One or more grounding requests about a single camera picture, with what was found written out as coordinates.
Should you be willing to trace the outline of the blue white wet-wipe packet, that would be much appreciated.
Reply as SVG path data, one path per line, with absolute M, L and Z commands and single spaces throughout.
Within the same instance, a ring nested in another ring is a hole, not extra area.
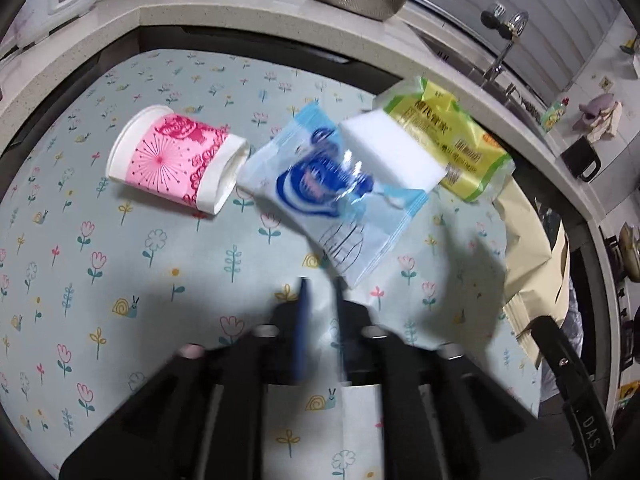
M 382 177 L 316 103 L 250 156 L 238 185 L 288 216 L 351 288 L 427 203 L 427 192 Z

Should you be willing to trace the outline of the beige paper pouch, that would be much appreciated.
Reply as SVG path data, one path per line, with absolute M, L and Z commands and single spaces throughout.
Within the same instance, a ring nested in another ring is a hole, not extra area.
M 534 365 L 541 353 L 530 334 L 535 318 L 562 325 L 570 299 L 570 241 L 560 215 L 538 210 L 513 178 L 494 201 L 506 226 L 503 311 L 518 343 Z

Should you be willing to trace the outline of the white melamine sponge block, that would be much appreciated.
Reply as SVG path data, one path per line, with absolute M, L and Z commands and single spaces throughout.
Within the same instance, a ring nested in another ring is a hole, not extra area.
M 338 125 L 346 148 L 376 180 L 431 192 L 446 170 L 384 110 L 372 110 Z

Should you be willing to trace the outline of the pink white paper cup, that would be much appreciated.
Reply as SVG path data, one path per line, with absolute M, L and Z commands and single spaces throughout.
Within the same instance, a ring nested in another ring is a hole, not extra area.
M 168 106 L 151 105 L 122 127 L 105 175 L 216 216 L 249 157 L 250 144 L 229 126 L 210 126 Z

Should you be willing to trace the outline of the yellow green snack bag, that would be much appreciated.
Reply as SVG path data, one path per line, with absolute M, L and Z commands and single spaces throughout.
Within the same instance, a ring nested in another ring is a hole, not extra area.
M 376 96 L 380 108 L 446 170 L 440 184 L 467 203 L 492 202 L 515 169 L 511 155 L 459 104 L 424 77 L 404 79 Z

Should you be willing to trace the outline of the trash bin with plastic liner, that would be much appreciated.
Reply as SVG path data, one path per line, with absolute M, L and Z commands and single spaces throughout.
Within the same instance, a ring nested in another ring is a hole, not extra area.
M 541 203 L 538 198 L 535 200 L 535 207 L 538 217 L 548 238 L 556 231 L 556 225 L 561 221 L 560 215 L 550 207 Z M 567 336 L 570 345 L 578 356 L 582 355 L 584 346 L 584 328 L 582 327 L 582 315 L 578 309 L 576 290 L 572 279 L 568 279 L 568 310 L 561 330 Z M 541 381 L 540 381 L 540 402 L 544 403 L 559 394 L 559 388 L 555 383 L 555 376 L 546 360 L 541 361 Z

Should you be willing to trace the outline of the chrome kitchen faucet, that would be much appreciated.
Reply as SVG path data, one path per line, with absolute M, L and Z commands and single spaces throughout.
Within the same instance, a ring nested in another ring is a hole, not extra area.
M 498 32 L 499 36 L 506 42 L 503 49 L 496 56 L 495 61 L 485 70 L 483 77 L 487 81 L 494 81 L 502 73 L 502 64 L 506 55 L 511 51 L 514 44 L 520 40 L 528 24 L 529 14 L 526 11 L 518 11 L 508 20 L 504 17 L 505 15 L 506 8 L 498 2 L 488 6 L 480 14 L 480 22 L 487 29 Z

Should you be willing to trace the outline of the black gas stove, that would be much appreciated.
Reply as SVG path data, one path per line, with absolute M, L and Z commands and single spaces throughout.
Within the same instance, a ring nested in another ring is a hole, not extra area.
M 639 311 L 631 314 L 630 307 L 624 305 L 626 298 L 625 284 L 630 281 L 625 270 L 618 235 L 604 240 L 608 262 L 614 278 L 618 301 L 618 317 L 620 318 L 620 370 L 623 372 L 632 364 L 639 362 Z

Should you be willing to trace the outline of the wok with glass lid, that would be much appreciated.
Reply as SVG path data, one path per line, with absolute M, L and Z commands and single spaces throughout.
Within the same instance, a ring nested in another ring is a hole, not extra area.
M 618 236 L 620 254 L 629 279 L 634 283 L 640 282 L 640 240 L 638 226 L 625 222 L 620 228 Z

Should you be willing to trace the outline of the floral light blue tablecloth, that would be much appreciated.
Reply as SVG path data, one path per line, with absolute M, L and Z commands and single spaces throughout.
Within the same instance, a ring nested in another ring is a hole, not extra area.
M 339 125 L 380 110 L 373 100 L 303 70 L 156 50 L 120 63 L 55 115 L 1 203 L 1 404 L 51 476 L 180 347 L 236 348 L 276 304 L 297 299 L 306 278 L 306 375 L 268 389 L 262 474 L 382 477 L 380 392 L 344 381 L 333 285 L 342 277 L 326 254 L 238 178 L 211 216 L 105 175 L 122 127 L 151 105 L 229 126 L 252 156 L 308 104 Z M 411 347 L 461 344 L 536 413 L 539 370 L 503 313 L 505 253 L 494 204 L 467 203 L 439 182 L 345 296 Z

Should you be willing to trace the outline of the black electric kettle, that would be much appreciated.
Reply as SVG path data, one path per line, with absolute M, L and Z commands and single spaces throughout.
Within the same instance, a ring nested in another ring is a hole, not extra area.
M 582 182 L 592 181 L 602 167 L 598 153 L 584 136 L 569 146 L 561 158 L 570 174 Z

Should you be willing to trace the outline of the hanging purple beige cloths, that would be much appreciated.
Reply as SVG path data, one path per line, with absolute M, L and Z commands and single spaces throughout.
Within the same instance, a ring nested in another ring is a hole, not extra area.
M 586 104 L 579 104 L 578 110 L 580 116 L 573 130 L 582 133 L 589 143 L 616 136 L 623 104 L 615 99 L 613 93 L 602 93 Z

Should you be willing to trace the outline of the green dish soap bottle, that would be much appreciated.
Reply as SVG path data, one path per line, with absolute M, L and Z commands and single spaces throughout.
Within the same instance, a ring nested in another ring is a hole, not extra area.
M 566 96 L 560 100 L 554 101 L 539 117 L 539 125 L 544 132 L 551 131 L 554 126 L 561 120 L 561 118 L 565 115 L 567 105 L 570 104 L 570 98 Z

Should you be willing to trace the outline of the stainless steel sink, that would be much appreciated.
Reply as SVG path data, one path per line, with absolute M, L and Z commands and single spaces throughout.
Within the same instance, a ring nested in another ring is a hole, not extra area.
M 489 93 L 503 107 L 518 118 L 520 122 L 526 125 L 532 133 L 535 133 L 539 139 L 544 138 L 544 132 L 538 122 L 538 110 L 532 102 L 525 99 L 524 96 L 521 96 L 515 84 L 510 82 L 506 87 L 503 87 L 501 84 L 498 84 L 497 81 L 486 79 L 482 70 L 465 58 L 462 58 L 460 54 L 454 52 L 450 47 L 445 46 L 439 40 L 427 36 L 425 32 L 420 32 L 420 30 L 415 27 L 411 27 L 411 29 L 442 62 L 445 62 Z

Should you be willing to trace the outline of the white rice cooker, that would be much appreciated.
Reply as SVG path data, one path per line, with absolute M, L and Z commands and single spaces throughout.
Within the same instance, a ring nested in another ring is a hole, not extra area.
M 46 39 L 55 29 L 87 14 L 98 0 L 26 0 L 1 41 L 1 56 Z

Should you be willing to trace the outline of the wall hook with utensils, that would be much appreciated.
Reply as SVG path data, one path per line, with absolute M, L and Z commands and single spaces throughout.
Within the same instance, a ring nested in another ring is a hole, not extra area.
M 631 59 L 631 67 L 636 74 L 636 77 L 640 77 L 640 56 L 639 56 L 639 42 L 640 36 L 634 36 L 634 39 L 628 40 L 626 44 L 620 45 L 620 50 L 625 53 Z

